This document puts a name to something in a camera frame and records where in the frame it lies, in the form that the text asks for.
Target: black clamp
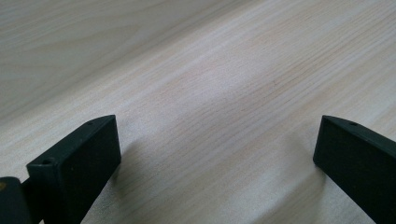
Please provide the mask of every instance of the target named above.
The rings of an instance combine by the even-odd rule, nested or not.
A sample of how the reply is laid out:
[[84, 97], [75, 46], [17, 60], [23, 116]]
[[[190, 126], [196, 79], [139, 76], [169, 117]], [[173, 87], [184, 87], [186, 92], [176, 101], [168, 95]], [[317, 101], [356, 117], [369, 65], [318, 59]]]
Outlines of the black clamp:
[[323, 116], [314, 163], [376, 223], [396, 223], [396, 143]]
[[120, 164], [116, 117], [93, 119], [27, 164], [29, 178], [0, 178], [0, 222], [80, 223]]

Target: wood grain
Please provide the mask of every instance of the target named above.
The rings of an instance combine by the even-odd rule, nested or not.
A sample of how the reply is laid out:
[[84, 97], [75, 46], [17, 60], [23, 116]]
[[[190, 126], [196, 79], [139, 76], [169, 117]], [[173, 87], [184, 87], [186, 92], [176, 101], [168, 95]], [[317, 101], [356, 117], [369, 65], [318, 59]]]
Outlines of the wood grain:
[[312, 162], [321, 115], [396, 139], [394, 1], [4, 1], [0, 176], [82, 122], [122, 164], [83, 223], [373, 223]]

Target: black plastic part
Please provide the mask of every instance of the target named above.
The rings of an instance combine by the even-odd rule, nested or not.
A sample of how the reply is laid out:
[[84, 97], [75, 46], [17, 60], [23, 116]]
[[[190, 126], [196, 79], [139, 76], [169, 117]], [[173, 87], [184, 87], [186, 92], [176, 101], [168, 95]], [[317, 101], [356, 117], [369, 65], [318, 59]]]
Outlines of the black plastic part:
[[120, 164], [116, 117], [93, 119], [27, 164], [30, 178], [0, 178], [0, 223], [80, 223]]
[[323, 116], [314, 163], [376, 223], [396, 223], [396, 143]]
[[86, 122], [27, 164], [45, 223], [80, 223], [119, 164], [115, 116]]
[[0, 223], [32, 223], [21, 182], [16, 177], [0, 178]]

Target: hole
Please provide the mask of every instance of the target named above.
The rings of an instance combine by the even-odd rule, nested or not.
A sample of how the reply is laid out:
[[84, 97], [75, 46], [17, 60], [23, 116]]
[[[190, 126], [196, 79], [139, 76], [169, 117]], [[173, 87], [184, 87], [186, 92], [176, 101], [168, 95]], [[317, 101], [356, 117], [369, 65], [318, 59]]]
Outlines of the hole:
[[43, 160], [43, 162], [41, 162], [41, 164], [43, 164], [43, 165], [53, 164], [54, 161], [55, 161], [55, 159], [48, 158], [48, 159]]
[[3, 189], [5, 189], [7, 186], [7, 183], [5, 182], [0, 182], [0, 191], [2, 191]]

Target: wooden table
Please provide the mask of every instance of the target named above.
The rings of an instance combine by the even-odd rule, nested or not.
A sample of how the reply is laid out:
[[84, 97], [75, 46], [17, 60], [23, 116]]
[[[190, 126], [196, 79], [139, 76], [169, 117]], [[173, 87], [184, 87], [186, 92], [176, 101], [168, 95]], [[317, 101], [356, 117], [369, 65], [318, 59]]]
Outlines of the wooden table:
[[312, 162], [323, 114], [396, 139], [396, 2], [3, 1], [0, 176], [115, 114], [83, 223], [372, 223]]

